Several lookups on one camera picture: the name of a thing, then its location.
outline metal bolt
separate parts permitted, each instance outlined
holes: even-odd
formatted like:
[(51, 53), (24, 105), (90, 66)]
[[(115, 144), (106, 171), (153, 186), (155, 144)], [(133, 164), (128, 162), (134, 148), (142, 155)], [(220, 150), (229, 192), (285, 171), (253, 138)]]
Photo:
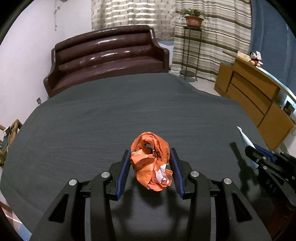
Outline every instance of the metal bolt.
[(226, 184), (231, 184), (231, 183), (232, 183), (231, 179), (229, 179), (229, 178), (225, 178), (225, 179), (224, 179), (224, 182), (225, 182)]
[(102, 176), (103, 178), (107, 178), (107, 177), (110, 176), (110, 173), (109, 173), (109, 172), (103, 172), (103, 173), (101, 174), (101, 176)]
[(192, 172), (190, 173), (190, 175), (193, 176), (193, 177), (198, 177), (200, 174), (199, 174), (199, 172), (197, 172), (197, 171), (192, 171)]
[(74, 185), (76, 185), (76, 183), (77, 183), (77, 180), (75, 180), (75, 179), (72, 179), (69, 181), (70, 186), (74, 186)]

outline stuffed toy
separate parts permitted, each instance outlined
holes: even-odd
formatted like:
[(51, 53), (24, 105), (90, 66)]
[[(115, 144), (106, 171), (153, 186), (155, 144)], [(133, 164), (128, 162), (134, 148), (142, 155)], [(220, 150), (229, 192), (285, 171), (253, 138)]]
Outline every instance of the stuffed toy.
[(263, 63), (260, 61), (261, 59), (261, 54), (260, 52), (256, 51), (256, 53), (250, 52), (250, 59), (252, 65), (260, 67)]

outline sofa backrest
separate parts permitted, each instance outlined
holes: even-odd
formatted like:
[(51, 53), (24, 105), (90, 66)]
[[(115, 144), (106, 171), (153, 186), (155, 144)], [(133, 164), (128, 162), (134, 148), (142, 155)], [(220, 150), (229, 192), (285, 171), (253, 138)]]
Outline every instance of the sofa backrest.
[(148, 25), (121, 26), (93, 31), (55, 46), (56, 64), (64, 74), (114, 60), (151, 55)]

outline beige curtain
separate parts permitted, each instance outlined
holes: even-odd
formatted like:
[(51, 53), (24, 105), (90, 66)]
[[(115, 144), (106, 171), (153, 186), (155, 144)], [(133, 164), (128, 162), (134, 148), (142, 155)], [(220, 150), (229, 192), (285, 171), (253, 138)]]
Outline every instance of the beige curtain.
[(173, 40), (175, 0), (92, 0), (92, 30), (148, 24), (160, 40)]
[[(230, 56), (223, 51), (236, 54), (237, 51), (248, 53), (251, 40), (251, 6), (250, 0), (186, 0), (176, 1), (176, 11), (184, 8), (202, 10), (207, 21), (202, 23), (202, 39), (200, 32), (191, 31), (188, 70), (196, 72), (197, 76), (215, 81), (220, 63), (231, 62)], [(172, 72), (181, 70), (185, 19), (176, 17), (173, 66)], [(188, 48), (188, 30), (186, 30), (185, 53)], [(198, 49), (200, 59), (197, 66)]]

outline gray tablecloth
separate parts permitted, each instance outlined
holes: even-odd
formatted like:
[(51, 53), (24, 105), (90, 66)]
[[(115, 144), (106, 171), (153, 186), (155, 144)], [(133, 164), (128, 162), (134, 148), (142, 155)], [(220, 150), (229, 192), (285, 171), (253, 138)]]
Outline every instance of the gray tablecloth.
[[(246, 165), (237, 126), (266, 148), (239, 104), (199, 91), (171, 74), (120, 76), (73, 86), (26, 120), (8, 153), (1, 191), (33, 231), (68, 180), (93, 179), (121, 160), (139, 134), (151, 131), (208, 178), (231, 178), (265, 219), (270, 199)], [(174, 185), (162, 192), (146, 190), (131, 169), (124, 195), (111, 202), (117, 238), (182, 240), (189, 206)]]

